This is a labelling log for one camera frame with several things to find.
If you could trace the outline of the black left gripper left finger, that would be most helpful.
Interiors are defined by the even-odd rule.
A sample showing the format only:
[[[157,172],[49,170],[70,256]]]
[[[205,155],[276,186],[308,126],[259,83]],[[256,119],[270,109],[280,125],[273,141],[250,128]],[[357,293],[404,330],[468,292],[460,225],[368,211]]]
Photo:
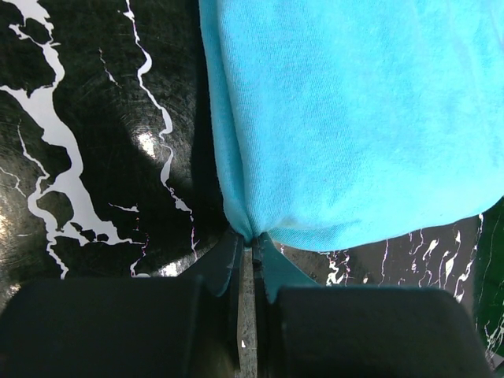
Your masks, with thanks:
[[[1,315],[4,377],[233,377],[243,237],[175,277],[37,280]]]

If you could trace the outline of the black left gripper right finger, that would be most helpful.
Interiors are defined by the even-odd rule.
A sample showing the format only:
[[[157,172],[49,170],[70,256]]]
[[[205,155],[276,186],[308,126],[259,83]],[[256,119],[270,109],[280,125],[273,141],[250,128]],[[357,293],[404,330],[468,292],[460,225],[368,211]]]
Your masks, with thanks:
[[[464,307],[436,288],[324,287],[252,245],[260,377],[489,377]]]

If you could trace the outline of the light blue t shirt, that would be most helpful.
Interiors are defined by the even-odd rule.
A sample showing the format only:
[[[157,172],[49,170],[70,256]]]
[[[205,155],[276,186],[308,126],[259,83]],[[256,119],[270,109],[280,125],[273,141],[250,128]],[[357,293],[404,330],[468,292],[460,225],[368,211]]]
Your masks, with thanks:
[[[202,1],[225,216],[311,251],[503,196],[500,1]]]

